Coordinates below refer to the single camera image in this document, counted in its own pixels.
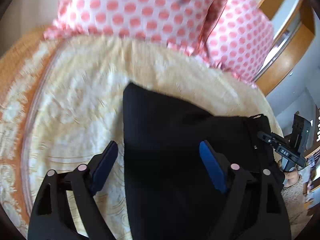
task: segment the pillowcase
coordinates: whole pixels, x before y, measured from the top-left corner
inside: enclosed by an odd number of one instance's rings
[[[204,29],[210,65],[252,82],[274,36],[271,21],[257,8],[255,0],[214,0]]]
[[[212,1],[62,0],[58,18],[44,36],[104,33],[198,48]]]

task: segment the cream blanket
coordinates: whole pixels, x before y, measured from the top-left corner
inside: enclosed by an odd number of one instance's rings
[[[119,156],[95,201],[115,237],[132,239],[124,191],[122,122],[123,90],[129,81],[190,101],[214,115],[262,113],[269,118],[271,130],[282,135],[261,91],[227,73],[156,44],[78,36],[53,59],[28,116],[21,164],[28,212],[49,169],[72,171],[114,140]],[[73,195],[68,200],[76,228],[85,235]]]

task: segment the black cloth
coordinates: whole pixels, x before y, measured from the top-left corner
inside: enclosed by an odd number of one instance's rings
[[[199,155],[208,140],[230,163],[270,169],[279,182],[268,118],[217,117],[189,102],[130,83],[124,91],[124,180],[133,240],[205,239],[224,207]]]

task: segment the bed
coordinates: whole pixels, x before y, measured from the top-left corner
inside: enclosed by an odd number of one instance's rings
[[[0,213],[5,230],[17,239],[19,232],[27,236],[46,172],[71,171],[102,152],[110,140],[118,143],[120,154],[95,200],[116,238],[132,239],[121,119],[122,93],[129,81],[188,100],[214,115],[264,114],[271,130],[282,135],[263,93],[230,73],[208,69],[157,44],[101,35],[44,41],[44,30],[24,35],[0,59],[0,202],[7,216]],[[68,200],[76,228],[85,235],[74,197]]]

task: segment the orange patterned bedspread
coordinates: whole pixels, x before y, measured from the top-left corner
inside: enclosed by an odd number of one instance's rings
[[[0,59],[0,203],[25,237],[29,216],[20,174],[24,127],[41,76],[59,45],[40,45],[44,29],[23,36]]]

